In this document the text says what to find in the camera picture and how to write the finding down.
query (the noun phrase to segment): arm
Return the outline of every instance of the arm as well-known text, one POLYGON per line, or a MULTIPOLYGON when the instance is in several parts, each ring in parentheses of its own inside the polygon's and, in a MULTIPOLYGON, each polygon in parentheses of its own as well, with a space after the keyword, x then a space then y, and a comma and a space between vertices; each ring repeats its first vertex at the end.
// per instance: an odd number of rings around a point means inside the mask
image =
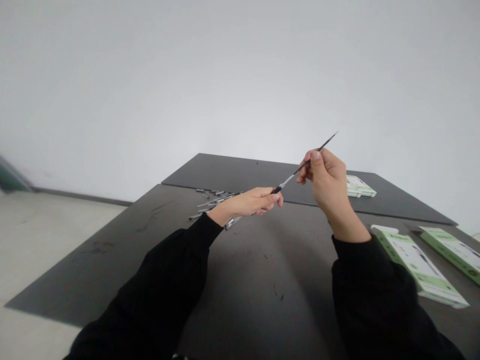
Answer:
POLYGON ((226 200, 150 250, 106 311, 78 334, 66 359, 171 359, 205 287, 210 245, 231 218, 282 206, 281 194, 269 195, 273 189, 226 200))
POLYGON ((418 304, 413 278, 389 261, 353 211, 345 164, 323 149, 309 151, 297 182, 312 191, 332 230, 338 260, 333 300, 351 359, 463 359, 418 304))

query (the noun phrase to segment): green and white box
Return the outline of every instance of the green and white box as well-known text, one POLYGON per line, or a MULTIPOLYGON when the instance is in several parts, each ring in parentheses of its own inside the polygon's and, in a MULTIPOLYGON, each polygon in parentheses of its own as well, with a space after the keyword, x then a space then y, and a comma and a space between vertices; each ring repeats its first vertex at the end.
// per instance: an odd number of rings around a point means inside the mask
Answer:
POLYGON ((402 265, 412 275, 418 295, 456 309, 469 306, 469 303, 442 275, 410 236, 399 235, 397 229, 384 226, 372 225, 372 231, 392 261, 402 265))
POLYGON ((357 190, 357 187, 352 185, 350 183, 350 181, 346 181, 346 187, 347 187, 347 190, 348 190, 348 196, 350 197, 354 197, 354 198, 359 198, 362 196, 362 193, 360 191, 357 190))
POLYGON ((347 175, 346 180, 354 186, 361 195, 374 197, 377 195, 377 192, 373 190, 370 186, 364 183, 358 176, 355 175, 347 175))
POLYGON ((420 237, 480 286, 480 254, 437 227, 419 226, 420 237))

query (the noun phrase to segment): dark gray table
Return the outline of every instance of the dark gray table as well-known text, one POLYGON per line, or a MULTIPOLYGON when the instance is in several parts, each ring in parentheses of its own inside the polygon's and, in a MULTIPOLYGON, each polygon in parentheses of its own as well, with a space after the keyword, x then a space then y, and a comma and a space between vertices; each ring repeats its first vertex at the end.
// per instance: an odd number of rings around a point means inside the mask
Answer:
MULTIPOLYGON (((157 185, 6 305, 84 326, 96 319, 136 272, 146 252, 178 228, 205 198, 194 190, 157 185)), ((431 225, 368 214, 365 224, 431 225)), ((460 230, 439 225, 472 248, 460 230)), ((241 219, 210 248, 208 279, 179 351, 199 359, 260 357, 345 359, 332 299, 337 255, 324 214, 286 203, 262 217, 241 219)), ((438 328, 468 359, 480 356, 480 288, 414 237, 471 307, 420 299, 438 328)))
MULTIPOLYGON (((277 187, 297 167, 298 165, 282 162, 199 153, 163 180, 162 184, 236 193, 255 187, 277 187)), ((361 171, 348 173, 358 176, 377 192, 375 197, 350 197, 351 205, 357 213, 457 225, 455 221, 377 174, 361 171)), ((310 186, 301 186, 295 179, 288 183, 282 194, 289 203, 317 206, 310 186)))

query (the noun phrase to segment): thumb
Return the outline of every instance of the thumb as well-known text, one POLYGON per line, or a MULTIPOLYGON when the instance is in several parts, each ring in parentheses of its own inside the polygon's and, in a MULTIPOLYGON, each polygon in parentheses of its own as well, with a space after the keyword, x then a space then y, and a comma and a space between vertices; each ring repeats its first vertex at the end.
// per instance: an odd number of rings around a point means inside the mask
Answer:
POLYGON ((270 194, 264 197, 261 197, 260 200, 260 207, 263 208, 270 204, 276 203, 280 199, 280 194, 270 194))
POLYGON ((314 177, 322 177, 327 173, 324 158, 320 151, 312 151, 310 154, 310 168, 314 177))

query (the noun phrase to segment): black sweater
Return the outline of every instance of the black sweater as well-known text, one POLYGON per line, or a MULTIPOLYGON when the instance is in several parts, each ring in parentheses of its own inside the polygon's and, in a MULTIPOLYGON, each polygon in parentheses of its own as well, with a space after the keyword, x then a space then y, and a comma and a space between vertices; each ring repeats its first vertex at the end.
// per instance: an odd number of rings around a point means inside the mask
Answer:
MULTIPOLYGON (((150 250, 107 310, 78 334, 66 359, 171 359, 222 229, 203 214, 150 250)), ((333 299, 351 359, 463 359, 419 306, 412 277, 376 241, 332 240, 338 254, 333 299)))

